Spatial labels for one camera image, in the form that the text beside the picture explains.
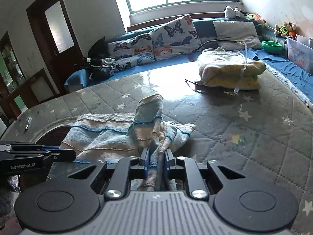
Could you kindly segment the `gloved left hand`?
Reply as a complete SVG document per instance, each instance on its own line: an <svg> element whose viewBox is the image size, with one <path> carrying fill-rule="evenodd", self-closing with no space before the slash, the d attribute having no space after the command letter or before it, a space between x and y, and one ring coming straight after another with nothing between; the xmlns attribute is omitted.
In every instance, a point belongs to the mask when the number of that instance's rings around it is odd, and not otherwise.
<svg viewBox="0 0 313 235"><path fill-rule="evenodd" d="M14 193L19 191L17 176L9 176L1 178L1 229L5 227L6 221L12 217Z"/></svg>

